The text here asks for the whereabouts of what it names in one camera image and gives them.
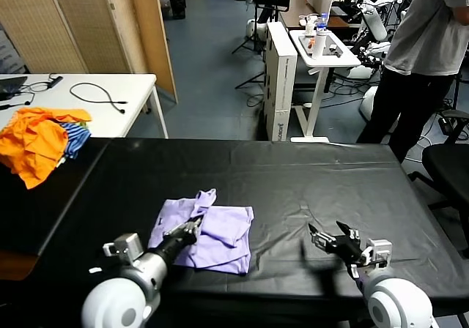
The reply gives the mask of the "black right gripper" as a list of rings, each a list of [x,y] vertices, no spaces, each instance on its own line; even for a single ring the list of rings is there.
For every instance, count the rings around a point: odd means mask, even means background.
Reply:
[[[363,250],[361,249],[361,238],[358,230],[340,221],[337,221],[336,224],[344,235],[331,236],[319,231],[312,223],[309,223],[311,242],[320,250],[337,255],[347,266],[352,264],[363,265]]]

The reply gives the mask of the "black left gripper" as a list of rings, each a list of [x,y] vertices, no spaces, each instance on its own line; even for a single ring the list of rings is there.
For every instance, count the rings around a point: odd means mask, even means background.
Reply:
[[[166,231],[162,242],[156,247],[149,247],[148,252],[160,256],[166,265],[172,265],[187,246],[196,243],[203,219],[203,217],[192,217]]]

